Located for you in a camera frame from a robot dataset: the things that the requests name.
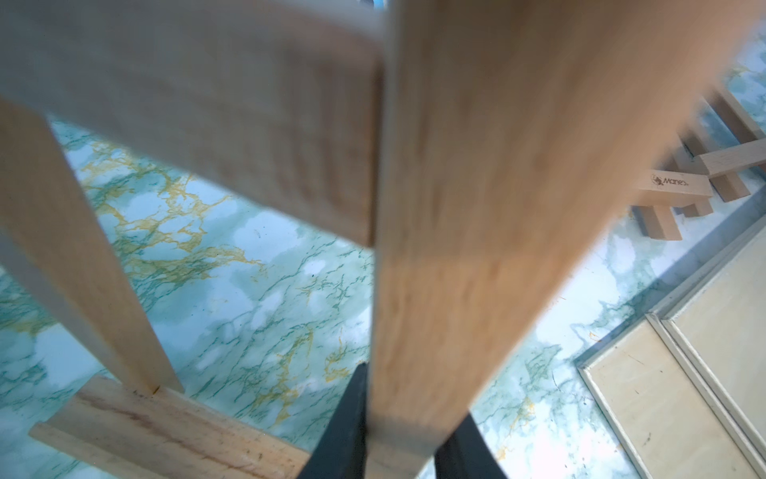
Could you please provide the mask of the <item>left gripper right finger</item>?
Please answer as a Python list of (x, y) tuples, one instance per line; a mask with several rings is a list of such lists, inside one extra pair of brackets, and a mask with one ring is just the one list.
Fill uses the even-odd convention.
[(507, 479), (471, 414), (436, 451), (438, 479)]

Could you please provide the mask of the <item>wooden easel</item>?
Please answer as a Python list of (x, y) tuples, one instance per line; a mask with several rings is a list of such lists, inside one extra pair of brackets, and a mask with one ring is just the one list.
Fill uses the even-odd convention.
[(765, 171), (765, 133), (722, 84), (715, 85), (704, 101), (738, 144), (720, 148), (695, 118), (681, 137), (690, 153), (681, 170), (706, 177), (724, 203), (743, 199), (750, 191), (739, 173), (752, 168)]
[(632, 207), (640, 215), (646, 235), (660, 241), (681, 241), (674, 210), (689, 218), (713, 213), (712, 185), (708, 177), (690, 172), (691, 156), (676, 136), (668, 155), (656, 169), (643, 173), (636, 181)]
[(185, 399), (54, 114), (376, 259), (363, 478), (414, 478), (761, 1), (5, 1), (1, 263), (107, 369), (31, 436), (121, 478), (297, 478)]

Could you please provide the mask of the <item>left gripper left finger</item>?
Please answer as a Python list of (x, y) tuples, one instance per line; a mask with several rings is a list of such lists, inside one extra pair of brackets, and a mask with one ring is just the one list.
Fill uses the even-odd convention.
[(315, 451), (297, 479), (363, 478), (366, 464), (366, 393), (368, 364), (351, 376)]

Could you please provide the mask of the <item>plywood board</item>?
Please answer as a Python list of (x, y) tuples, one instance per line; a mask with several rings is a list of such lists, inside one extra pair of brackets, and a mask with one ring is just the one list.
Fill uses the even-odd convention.
[(743, 454), (765, 473), (765, 222), (650, 312), (659, 333)]
[(578, 370), (641, 477), (764, 477), (764, 460), (653, 315), (615, 331)]

